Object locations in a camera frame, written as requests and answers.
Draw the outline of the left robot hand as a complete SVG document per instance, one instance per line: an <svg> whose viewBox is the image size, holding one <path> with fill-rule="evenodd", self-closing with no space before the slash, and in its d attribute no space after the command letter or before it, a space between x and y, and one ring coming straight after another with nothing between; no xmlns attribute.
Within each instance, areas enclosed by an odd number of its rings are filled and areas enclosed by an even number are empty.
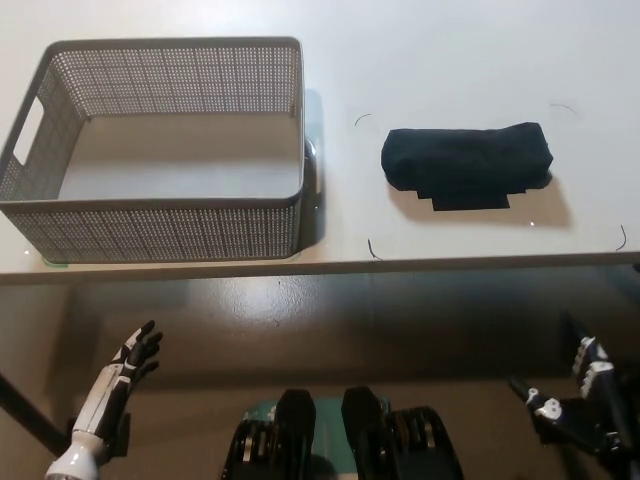
<svg viewBox="0 0 640 480"><path fill-rule="evenodd" d="M153 357L163 334L150 320L138 328L102 368L74 423L72 433L82 432L110 446L116 439L126 405L137 384L158 368Z"/></svg>

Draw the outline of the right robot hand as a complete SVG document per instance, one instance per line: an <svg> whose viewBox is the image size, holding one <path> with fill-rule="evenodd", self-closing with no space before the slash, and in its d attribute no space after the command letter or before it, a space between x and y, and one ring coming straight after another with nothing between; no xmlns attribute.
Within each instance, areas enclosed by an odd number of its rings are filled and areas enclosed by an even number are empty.
<svg viewBox="0 0 640 480"><path fill-rule="evenodd" d="M578 396L560 399L512 376L543 444L571 444L597 457L639 457L639 420L613 360L587 327L564 312L559 336Z"/></svg>

